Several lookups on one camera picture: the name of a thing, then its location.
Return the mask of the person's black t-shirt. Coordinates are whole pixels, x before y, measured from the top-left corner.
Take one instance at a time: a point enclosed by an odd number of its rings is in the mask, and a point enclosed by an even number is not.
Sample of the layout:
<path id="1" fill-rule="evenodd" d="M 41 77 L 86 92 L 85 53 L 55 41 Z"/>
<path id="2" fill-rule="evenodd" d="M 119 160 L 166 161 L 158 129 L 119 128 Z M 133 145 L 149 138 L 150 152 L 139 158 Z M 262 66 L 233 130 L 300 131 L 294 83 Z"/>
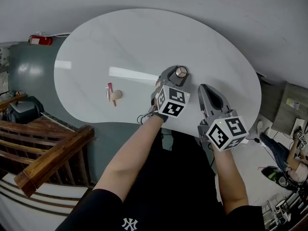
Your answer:
<path id="1" fill-rule="evenodd" d="M 265 231 L 259 206 L 225 214 L 207 164 L 188 169 L 146 165 L 125 201 L 93 190 L 56 231 Z"/>

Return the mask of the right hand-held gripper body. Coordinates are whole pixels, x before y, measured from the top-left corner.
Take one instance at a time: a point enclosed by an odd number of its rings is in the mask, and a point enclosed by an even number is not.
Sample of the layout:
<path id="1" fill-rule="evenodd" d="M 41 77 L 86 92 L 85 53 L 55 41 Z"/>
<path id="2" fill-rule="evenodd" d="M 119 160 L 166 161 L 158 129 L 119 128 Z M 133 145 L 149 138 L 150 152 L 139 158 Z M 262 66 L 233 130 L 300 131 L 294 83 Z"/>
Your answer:
<path id="1" fill-rule="evenodd" d="M 202 120 L 198 132 L 202 145 L 211 143 L 218 151 L 238 146 L 248 135 L 243 118 L 234 110 Z"/>

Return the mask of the brown wooden stair railing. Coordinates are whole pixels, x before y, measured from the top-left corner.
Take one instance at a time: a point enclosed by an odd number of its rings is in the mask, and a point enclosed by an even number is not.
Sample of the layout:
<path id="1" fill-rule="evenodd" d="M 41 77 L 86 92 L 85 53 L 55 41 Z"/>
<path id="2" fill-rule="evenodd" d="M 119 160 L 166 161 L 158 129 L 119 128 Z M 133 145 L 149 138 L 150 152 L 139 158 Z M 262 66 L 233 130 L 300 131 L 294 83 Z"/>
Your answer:
<path id="1" fill-rule="evenodd" d="M 9 122 L 9 104 L 26 97 L 0 96 L 0 179 L 13 174 L 17 188 L 27 197 L 44 183 L 91 190 L 87 146 L 94 139 L 94 127 L 76 128 L 46 112 L 27 124 Z"/>

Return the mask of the small round metal tin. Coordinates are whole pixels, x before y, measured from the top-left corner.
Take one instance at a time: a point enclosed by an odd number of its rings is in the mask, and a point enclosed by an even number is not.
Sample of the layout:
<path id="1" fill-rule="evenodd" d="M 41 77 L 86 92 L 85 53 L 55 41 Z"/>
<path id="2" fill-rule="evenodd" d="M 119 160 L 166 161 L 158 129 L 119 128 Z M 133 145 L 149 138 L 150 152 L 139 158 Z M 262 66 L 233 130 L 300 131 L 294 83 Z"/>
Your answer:
<path id="1" fill-rule="evenodd" d="M 185 78 L 188 74 L 188 70 L 185 66 L 179 65 L 175 70 L 175 74 L 178 78 Z"/>

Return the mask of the black green shoe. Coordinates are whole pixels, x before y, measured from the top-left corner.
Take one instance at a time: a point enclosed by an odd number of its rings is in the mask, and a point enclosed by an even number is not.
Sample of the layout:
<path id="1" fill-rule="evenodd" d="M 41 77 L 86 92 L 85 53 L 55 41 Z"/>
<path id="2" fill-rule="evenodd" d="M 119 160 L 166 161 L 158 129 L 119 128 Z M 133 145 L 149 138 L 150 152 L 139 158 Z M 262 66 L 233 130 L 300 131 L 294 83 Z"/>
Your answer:
<path id="1" fill-rule="evenodd" d="M 261 170 L 261 173 L 267 177 L 269 180 L 275 182 L 280 186 L 287 185 L 287 178 L 280 168 L 274 166 L 267 166 Z"/>

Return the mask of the pink lip gloss tube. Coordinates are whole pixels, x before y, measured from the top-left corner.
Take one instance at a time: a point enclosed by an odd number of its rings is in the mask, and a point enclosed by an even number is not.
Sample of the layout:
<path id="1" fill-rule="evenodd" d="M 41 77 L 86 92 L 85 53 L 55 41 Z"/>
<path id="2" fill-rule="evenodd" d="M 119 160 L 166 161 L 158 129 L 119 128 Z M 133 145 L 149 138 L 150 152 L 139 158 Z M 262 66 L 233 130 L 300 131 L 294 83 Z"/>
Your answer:
<path id="1" fill-rule="evenodd" d="M 113 92 L 112 83 L 108 83 L 108 88 L 110 89 L 110 94 L 111 94 Z M 116 101 L 112 101 L 111 99 L 110 101 L 112 102 L 113 106 L 116 107 Z"/>

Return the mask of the yellow white paper label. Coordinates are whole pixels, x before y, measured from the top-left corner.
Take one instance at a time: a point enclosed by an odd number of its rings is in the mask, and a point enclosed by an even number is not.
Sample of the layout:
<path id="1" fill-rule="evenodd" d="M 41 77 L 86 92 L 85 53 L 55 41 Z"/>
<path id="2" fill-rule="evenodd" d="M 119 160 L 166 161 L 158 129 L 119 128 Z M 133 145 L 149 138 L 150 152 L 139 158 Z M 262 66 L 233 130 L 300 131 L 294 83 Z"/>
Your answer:
<path id="1" fill-rule="evenodd" d="M 288 98 L 287 101 L 286 101 L 286 104 L 296 110 L 299 109 L 299 106 L 300 106 L 300 103 L 296 100 L 293 100 L 291 98 Z"/>

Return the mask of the person's black trousers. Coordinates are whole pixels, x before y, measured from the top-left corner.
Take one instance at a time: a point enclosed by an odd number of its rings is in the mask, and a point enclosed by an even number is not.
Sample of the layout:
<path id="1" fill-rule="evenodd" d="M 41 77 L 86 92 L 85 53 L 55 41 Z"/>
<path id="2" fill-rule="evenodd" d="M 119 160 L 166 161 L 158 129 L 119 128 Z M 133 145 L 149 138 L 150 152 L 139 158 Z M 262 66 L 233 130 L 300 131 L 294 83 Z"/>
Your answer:
<path id="1" fill-rule="evenodd" d="M 155 162 L 159 160 L 165 161 L 168 165 L 174 162 L 179 164 L 181 169 L 188 166 L 205 178 L 215 176 L 205 150 L 194 136 L 174 130 L 171 131 L 170 136 L 173 139 L 173 143 L 171 150 L 168 151 L 163 148 L 164 135 L 162 129 L 159 129 L 152 144 L 149 159 L 153 158 Z"/>

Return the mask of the person's right forearm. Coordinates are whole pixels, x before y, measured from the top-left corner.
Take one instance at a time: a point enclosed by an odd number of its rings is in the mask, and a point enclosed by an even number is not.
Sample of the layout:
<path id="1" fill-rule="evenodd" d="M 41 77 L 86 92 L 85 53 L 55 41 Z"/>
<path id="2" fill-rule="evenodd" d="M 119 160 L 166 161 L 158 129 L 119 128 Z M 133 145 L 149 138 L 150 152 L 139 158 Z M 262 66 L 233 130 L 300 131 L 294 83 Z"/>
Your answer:
<path id="1" fill-rule="evenodd" d="M 218 173 L 219 192 L 225 213 L 249 205 L 246 186 L 238 171 L 231 151 L 212 147 Z"/>

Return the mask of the red fire extinguisher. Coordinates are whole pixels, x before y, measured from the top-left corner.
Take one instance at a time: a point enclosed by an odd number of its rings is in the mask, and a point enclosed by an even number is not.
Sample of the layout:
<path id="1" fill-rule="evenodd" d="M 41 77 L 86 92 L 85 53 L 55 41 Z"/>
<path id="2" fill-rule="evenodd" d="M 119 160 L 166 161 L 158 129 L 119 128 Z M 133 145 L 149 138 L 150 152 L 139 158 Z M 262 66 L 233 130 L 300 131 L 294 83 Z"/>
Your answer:
<path id="1" fill-rule="evenodd" d="M 29 45 L 45 45 L 50 46 L 53 43 L 52 37 L 31 35 L 28 39 Z"/>

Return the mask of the white flat board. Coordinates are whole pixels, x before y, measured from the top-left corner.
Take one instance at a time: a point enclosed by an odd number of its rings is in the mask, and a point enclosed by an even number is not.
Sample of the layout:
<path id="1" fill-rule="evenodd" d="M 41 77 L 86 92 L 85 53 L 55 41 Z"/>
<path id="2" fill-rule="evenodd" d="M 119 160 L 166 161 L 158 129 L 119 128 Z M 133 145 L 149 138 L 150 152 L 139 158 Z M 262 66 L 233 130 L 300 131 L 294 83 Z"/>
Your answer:
<path id="1" fill-rule="evenodd" d="M 291 134 L 290 134 L 291 137 L 293 137 L 294 132 L 295 132 L 299 127 L 303 128 L 304 122 L 305 122 L 305 120 L 300 119 L 300 118 L 297 118 L 297 119 L 295 120 L 294 126 L 293 126 L 292 131 L 291 131 Z"/>

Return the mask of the white kidney-shaped table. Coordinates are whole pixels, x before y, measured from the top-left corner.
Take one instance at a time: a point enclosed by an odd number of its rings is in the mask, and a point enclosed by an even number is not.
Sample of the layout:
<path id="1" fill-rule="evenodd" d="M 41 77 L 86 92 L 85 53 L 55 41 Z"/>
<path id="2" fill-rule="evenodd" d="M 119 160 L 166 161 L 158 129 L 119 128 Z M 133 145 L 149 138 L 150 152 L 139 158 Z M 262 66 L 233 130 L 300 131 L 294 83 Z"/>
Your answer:
<path id="1" fill-rule="evenodd" d="M 136 123 L 148 112 L 158 76 L 168 67 L 187 67 L 189 103 L 164 128 L 198 136 L 203 119 L 197 89 L 216 88 L 254 124 L 261 105 L 257 74 L 244 55 L 221 34 L 187 16 L 155 9 L 127 9 L 93 18 L 61 45 L 54 83 L 66 111 L 86 123 Z M 122 98 L 106 97 L 112 83 Z"/>

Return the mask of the grey wooden cabinet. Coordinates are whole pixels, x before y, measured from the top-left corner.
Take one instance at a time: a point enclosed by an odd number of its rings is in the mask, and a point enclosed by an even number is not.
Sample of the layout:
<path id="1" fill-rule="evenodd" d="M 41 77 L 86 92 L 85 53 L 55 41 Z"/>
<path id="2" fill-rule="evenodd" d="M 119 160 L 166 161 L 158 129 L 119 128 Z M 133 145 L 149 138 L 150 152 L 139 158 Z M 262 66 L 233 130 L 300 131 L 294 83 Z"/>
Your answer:
<path id="1" fill-rule="evenodd" d="M 272 122 L 272 129 L 290 135 L 297 118 L 308 122 L 308 89 L 289 82 L 261 80 L 260 114 Z M 288 98 L 300 103 L 296 110 L 286 104 Z"/>

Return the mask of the black bag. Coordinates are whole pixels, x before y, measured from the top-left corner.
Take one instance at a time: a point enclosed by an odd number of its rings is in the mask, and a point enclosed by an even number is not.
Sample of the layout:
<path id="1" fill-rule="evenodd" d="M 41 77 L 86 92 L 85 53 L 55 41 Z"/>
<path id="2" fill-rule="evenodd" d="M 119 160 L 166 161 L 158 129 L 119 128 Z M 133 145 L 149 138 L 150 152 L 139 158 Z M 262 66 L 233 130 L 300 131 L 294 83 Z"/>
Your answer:
<path id="1" fill-rule="evenodd" d="M 42 116 L 43 105 L 34 96 L 9 104 L 7 120 L 18 124 L 27 124 Z"/>

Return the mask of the person's left forearm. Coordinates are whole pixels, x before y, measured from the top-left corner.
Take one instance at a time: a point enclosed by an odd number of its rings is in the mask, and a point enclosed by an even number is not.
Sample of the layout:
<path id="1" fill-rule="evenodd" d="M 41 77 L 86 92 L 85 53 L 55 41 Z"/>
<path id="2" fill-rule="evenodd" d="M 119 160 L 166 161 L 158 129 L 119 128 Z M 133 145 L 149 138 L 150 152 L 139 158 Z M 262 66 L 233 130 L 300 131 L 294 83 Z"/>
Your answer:
<path id="1" fill-rule="evenodd" d="M 94 189 L 107 190 L 124 201 L 146 162 L 163 122 L 155 115 L 148 118 L 115 154 Z"/>

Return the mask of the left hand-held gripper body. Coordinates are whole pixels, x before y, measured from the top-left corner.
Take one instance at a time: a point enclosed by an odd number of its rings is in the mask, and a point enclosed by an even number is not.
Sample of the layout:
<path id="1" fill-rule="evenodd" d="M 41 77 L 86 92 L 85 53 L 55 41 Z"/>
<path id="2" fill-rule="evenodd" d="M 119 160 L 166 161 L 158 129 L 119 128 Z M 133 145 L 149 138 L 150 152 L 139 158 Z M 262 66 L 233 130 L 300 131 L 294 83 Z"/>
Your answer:
<path id="1" fill-rule="evenodd" d="M 151 112 L 179 117 L 188 105 L 191 94 L 168 85 L 156 84 L 151 95 Z"/>

